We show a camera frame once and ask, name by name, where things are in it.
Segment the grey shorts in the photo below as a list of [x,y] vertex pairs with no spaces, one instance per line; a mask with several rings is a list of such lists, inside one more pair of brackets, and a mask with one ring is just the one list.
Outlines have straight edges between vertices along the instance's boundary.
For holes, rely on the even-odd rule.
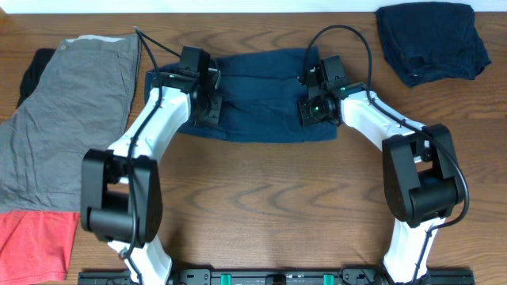
[[61,40],[33,93],[1,125],[1,211],[78,211],[81,164],[125,132],[135,35]]

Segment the black garment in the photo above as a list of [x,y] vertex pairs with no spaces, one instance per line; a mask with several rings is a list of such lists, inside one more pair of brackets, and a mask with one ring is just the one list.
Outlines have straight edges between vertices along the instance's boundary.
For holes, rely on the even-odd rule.
[[21,80],[19,87],[20,96],[17,102],[18,108],[34,92],[39,84],[42,73],[54,54],[55,49],[52,48],[41,48],[35,52],[32,57],[32,62],[25,71]]

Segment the folded navy garment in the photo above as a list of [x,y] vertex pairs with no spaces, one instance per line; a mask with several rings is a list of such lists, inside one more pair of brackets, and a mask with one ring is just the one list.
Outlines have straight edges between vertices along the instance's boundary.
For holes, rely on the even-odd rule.
[[375,11],[384,58],[408,87],[473,80],[491,64],[467,4],[414,2]]

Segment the dark teal blue shorts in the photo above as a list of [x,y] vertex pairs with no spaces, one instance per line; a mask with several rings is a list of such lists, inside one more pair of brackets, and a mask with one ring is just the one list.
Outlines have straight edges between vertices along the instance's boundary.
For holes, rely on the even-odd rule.
[[329,123],[304,127],[298,102],[307,99],[299,83],[302,48],[237,54],[210,63],[221,79],[215,91],[222,97],[216,125],[188,121],[178,131],[207,139],[237,143],[304,143],[333,140],[337,128]]

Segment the red garment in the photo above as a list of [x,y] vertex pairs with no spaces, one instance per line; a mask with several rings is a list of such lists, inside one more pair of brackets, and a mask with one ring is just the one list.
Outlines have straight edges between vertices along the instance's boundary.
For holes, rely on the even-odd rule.
[[1,215],[1,283],[63,281],[71,262],[77,212],[11,211]]

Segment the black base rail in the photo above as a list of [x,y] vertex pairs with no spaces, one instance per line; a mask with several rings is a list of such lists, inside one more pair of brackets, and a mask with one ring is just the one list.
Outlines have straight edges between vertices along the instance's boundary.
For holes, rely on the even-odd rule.
[[[129,271],[81,272],[79,285],[125,285],[135,283]],[[428,270],[415,283],[394,283],[387,273],[377,268],[343,268],[340,271],[213,271],[187,269],[173,273],[166,282],[169,285],[377,285],[377,284],[421,284],[421,285],[474,285],[471,270]]]

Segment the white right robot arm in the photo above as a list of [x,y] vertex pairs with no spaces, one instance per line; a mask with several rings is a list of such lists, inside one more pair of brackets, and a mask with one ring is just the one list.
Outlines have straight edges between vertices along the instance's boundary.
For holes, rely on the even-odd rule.
[[455,205],[469,204],[450,131],[408,119],[364,84],[311,87],[308,93],[298,103],[303,126],[344,124],[381,151],[384,195],[395,217],[383,266],[392,283],[422,283],[437,231],[452,225]]

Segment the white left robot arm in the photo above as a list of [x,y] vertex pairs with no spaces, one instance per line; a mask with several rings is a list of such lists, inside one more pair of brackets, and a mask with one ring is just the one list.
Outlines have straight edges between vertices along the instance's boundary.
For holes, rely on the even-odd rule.
[[80,284],[166,284],[173,262],[158,237],[162,193],[158,163],[189,119],[217,122],[221,79],[162,73],[131,127],[107,150],[82,161],[82,228],[108,244],[127,265],[123,272],[82,272]]

